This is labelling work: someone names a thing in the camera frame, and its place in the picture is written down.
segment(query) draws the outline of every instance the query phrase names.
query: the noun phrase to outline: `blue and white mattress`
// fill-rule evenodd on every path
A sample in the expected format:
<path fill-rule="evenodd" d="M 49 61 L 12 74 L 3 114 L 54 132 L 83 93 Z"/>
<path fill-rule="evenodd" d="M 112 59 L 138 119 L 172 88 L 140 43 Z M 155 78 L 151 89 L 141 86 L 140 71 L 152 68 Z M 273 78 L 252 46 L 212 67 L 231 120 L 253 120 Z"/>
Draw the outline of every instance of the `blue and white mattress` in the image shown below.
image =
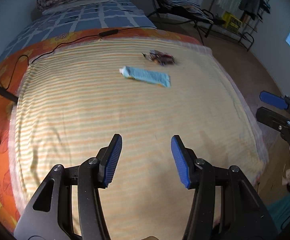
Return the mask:
<path fill-rule="evenodd" d="M 129 0 L 113 0 L 73 7 L 42 16 L 28 25 L 6 47 L 0 56 L 0 62 L 20 49 L 63 33 L 116 27 L 155 27 L 155 25 Z"/>

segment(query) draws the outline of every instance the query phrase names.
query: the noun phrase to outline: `striped cloth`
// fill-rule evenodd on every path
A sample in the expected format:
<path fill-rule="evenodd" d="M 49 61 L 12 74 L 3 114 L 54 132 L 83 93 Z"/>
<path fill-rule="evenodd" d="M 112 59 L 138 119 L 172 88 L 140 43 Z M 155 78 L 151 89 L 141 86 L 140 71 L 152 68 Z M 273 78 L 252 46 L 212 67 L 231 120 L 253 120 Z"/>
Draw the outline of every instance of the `striped cloth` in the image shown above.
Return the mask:
<path fill-rule="evenodd" d="M 211 19 L 209 19 L 204 12 L 201 10 L 199 4 L 191 2 L 189 0 L 163 0 L 165 2 L 164 6 L 168 9 L 172 9 L 175 6 L 180 6 L 185 8 L 190 13 L 194 14 L 195 16 L 208 20 L 210 23 L 213 23 Z"/>
<path fill-rule="evenodd" d="M 142 52 L 150 49 L 172 54 L 177 64 L 146 60 Z M 166 72 L 172 86 L 125 79 L 118 71 L 124 65 Z M 38 60 L 26 72 L 15 147 L 27 200 L 52 166 L 81 164 L 114 133 L 122 135 L 123 149 L 113 183 L 100 190 L 113 240 L 182 237 L 193 191 L 180 183 L 174 134 L 215 166 L 238 165 L 250 181 L 264 167 L 243 106 L 210 54 L 163 40 L 98 40 Z M 72 201 L 79 230 L 76 194 Z"/>

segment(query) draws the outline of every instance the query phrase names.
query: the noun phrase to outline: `teal fabric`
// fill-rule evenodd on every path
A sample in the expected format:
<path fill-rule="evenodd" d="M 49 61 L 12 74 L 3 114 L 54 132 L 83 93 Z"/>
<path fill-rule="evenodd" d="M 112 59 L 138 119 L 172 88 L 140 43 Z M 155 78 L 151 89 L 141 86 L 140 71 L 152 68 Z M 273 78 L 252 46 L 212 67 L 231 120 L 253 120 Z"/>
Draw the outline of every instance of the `teal fabric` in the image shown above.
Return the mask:
<path fill-rule="evenodd" d="M 149 71 L 146 69 L 141 68 L 134 68 L 125 66 L 121 73 L 126 78 L 132 78 L 140 81 L 144 81 L 151 84 L 159 84 L 164 87 L 170 87 L 171 82 L 169 75 L 166 73 L 156 72 L 156 71 Z"/>
<path fill-rule="evenodd" d="M 267 206 L 278 232 L 281 232 L 281 225 L 284 223 L 283 228 L 290 222 L 290 194 L 283 199 Z"/>

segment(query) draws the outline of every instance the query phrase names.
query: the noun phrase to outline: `folding chair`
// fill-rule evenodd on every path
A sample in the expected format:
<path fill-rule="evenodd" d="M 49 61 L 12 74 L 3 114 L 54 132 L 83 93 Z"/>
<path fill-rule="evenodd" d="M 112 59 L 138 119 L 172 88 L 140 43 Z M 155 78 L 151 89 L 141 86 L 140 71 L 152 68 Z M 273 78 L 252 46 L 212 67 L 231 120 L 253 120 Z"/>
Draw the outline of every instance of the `folding chair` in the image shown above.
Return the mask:
<path fill-rule="evenodd" d="M 161 18 L 160 18 L 159 14 L 169 13 L 169 14 L 173 14 L 173 15 L 177 15 L 177 16 L 181 16 L 181 17 L 184 17 L 186 19 L 189 19 L 189 21 L 186 21 L 183 23 L 187 23 L 187 22 L 191 22 L 191 21 L 194 22 L 194 28 L 198 31 L 199 37 L 200 37 L 203 45 L 204 45 L 204 42 L 203 42 L 203 38 L 202 38 L 200 31 L 203 31 L 205 33 L 205 37 L 207 38 L 207 36 L 208 36 L 208 34 L 209 34 L 210 30 L 212 29 L 212 26 L 214 24 L 221 25 L 224 23 L 223 20 L 215 18 L 214 15 L 206 9 L 200 10 L 202 12 L 202 14 L 194 14 L 194 13 L 189 12 L 184 7 L 175 6 L 175 5 L 171 6 L 170 4 L 167 4 L 166 1 L 164 1 L 164 0 L 156 0 L 157 4 L 159 5 L 159 8 L 157 8 L 155 0 L 152 0 L 152 1 L 153 1 L 153 6 L 155 8 L 155 11 L 150 13 L 148 15 L 148 17 L 152 16 L 153 14 L 156 14 L 160 23 L 162 23 L 162 22 L 161 22 Z M 198 22 L 203 22 L 203 23 L 207 23 L 210 25 L 207 32 L 202 30 L 197 25 Z"/>

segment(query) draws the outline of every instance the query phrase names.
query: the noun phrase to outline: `silver bolt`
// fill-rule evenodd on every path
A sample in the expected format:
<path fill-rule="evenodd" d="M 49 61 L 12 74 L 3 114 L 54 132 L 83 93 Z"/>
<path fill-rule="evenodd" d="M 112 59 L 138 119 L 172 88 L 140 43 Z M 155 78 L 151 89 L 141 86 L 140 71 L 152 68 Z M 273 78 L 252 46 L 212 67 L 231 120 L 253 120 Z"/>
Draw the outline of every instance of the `silver bolt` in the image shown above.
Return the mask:
<path fill-rule="evenodd" d="M 202 158 L 198 158 L 198 159 L 195 160 L 195 162 L 198 165 L 203 165 L 203 164 L 205 164 L 206 161 L 204 159 L 202 159 Z"/>
<path fill-rule="evenodd" d="M 89 164 L 96 164 L 97 162 L 98 162 L 98 159 L 95 158 L 95 157 L 90 158 L 90 159 L 88 160 L 88 163 L 89 163 Z"/>
<path fill-rule="evenodd" d="M 230 169 L 231 169 L 231 171 L 233 171 L 233 172 L 238 172 L 238 171 L 240 171 L 240 169 L 239 169 L 236 165 L 230 166 Z"/>
<path fill-rule="evenodd" d="M 61 164 L 58 164 L 58 165 L 55 165 L 53 170 L 54 171 L 60 171 L 62 169 L 62 165 Z"/>

